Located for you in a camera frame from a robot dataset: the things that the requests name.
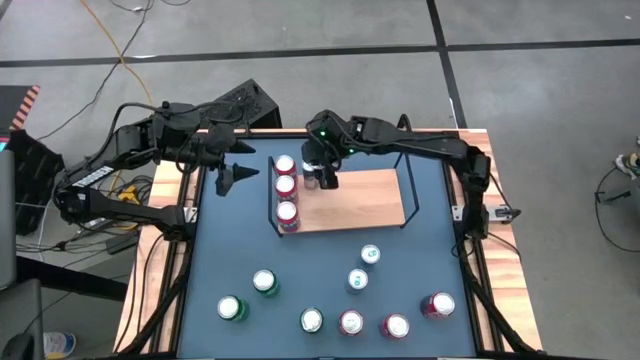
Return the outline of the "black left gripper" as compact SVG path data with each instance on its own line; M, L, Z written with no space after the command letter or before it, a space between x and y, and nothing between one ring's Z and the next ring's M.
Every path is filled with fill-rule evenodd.
M259 170L247 168L234 163L227 167L225 154L252 154L256 150L250 145L237 141L234 128L227 124L213 125L206 133L196 132L192 136L195 149L196 167L206 166L211 170L218 170L216 179L216 194L226 196L234 183L255 176Z

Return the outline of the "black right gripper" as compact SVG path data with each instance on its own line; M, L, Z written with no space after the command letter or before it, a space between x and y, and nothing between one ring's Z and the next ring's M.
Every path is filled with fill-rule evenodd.
M310 165L332 164L340 168L344 158L360 152L361 149L356 145L359 120L356 116L344 120L328 109L317 113L305 125L308 139L301 147L303 173L311 172ZM323 190L335 190L339 187L336 170L332 165L321 169L319 183Z

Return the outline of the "slim blue silver can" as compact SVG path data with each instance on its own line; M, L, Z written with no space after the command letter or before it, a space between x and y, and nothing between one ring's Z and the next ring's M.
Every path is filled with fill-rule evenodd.
M360 251L360 267L365 271L371 271L380 258L380 249L374 244L366 244Z
M321 165L309 165L311 166L311 172L309 174L304 174L302 170L304 187L308 190L318 189L320 187L320 183L316 175L321 173L321 169L323 167Z
M368 274L365 270L355 268L347 276L345 289L349 294L360 294L368 285Z

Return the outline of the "red Fanta can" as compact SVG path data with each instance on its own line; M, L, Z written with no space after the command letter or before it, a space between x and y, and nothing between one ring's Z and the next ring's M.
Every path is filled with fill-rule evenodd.
M274 171L278 176L296 178L297 167L295 160L289 155L280 155L274 160Z
M283 232L296 232L300 227L298 208L295 203L284 201L276 207L278 227Z
M289 175L279 176L275 181L275 192L280 202L296 203L298 198L296 179Z

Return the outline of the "wooden shelf black frame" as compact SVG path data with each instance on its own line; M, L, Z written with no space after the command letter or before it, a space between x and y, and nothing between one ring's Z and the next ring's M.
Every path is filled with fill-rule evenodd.
M405 210L399 170L404 168L413 209ZM406 227L420 211L409 156L400 154L391 168L338 174L334 190L301 188L297 195L294 234L380 227Z

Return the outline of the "green Sprite can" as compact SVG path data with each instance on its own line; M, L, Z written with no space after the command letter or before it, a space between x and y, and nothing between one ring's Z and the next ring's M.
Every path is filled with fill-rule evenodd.
M252 279L254 289L265 297L275 296L280 289L277 276L269 269L258 270Z
M305 333L314 334L321 330L324 316L319 308L308 307L301 312L299 323Z
M249 305L238 296L226 295L219 300L217 313L225 321L242 322L249 315Z

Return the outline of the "black perforated computer case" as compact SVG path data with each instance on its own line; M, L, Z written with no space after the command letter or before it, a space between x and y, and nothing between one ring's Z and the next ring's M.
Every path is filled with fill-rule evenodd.
M203 124L223 124L244 129L278 129L282 120L278 104L249 79L198 110Z

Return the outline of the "red Coca-Cola can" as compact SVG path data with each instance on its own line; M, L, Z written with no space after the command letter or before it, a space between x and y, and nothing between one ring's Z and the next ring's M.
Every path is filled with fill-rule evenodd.
M455 300L446 292L434 292L420 302L420 311L425 317L446 318L454 310Z
M409 331L410 323L408 319L400 313L387 315L380 325L382 336L388 339L403 339L409 334Z
M354 309L348 309L342 312L338 319L338 329L342 335L356 336L364 327L363 316Z

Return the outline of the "black desk foot bar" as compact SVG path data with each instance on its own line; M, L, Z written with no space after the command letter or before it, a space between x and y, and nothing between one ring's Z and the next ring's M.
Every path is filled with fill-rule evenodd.
M20 256L16 267L18 282L38 280L42 287L49 289L120 302L125 300L128 290L127 284L116 280Z

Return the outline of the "black fabric crate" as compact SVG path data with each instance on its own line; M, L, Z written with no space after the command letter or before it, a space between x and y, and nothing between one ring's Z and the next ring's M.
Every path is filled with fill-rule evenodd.
M7 149L14 154L16 234L26 236L39 227L64 161L25 130L11 133Z

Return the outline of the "black box orange striped edge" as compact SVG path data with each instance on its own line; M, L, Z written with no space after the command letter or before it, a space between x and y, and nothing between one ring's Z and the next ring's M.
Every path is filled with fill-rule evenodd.
M39 92L38 85L0 85L0 133L24 127Z

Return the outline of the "grey monitor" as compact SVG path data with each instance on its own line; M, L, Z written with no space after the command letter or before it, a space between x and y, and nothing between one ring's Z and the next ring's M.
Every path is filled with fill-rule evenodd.
M0 290L16 280L16 273L14 155L4 150L0 152Z

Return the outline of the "white blue canister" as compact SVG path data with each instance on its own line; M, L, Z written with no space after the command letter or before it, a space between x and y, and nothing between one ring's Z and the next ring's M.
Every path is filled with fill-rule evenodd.
M68 358L77 345L76 336L67 332L44 332L43 349L46 360Z

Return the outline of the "black round object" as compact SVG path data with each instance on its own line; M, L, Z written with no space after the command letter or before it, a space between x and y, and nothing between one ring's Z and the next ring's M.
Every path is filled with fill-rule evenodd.
M34 340L27 333L11 337L0 352L0 360L32 360Z

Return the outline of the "person's shoe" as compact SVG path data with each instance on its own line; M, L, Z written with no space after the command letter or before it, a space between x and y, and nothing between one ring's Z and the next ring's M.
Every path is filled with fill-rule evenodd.
M616 168L631 179L640 177L640 152L620 154L615 160Z

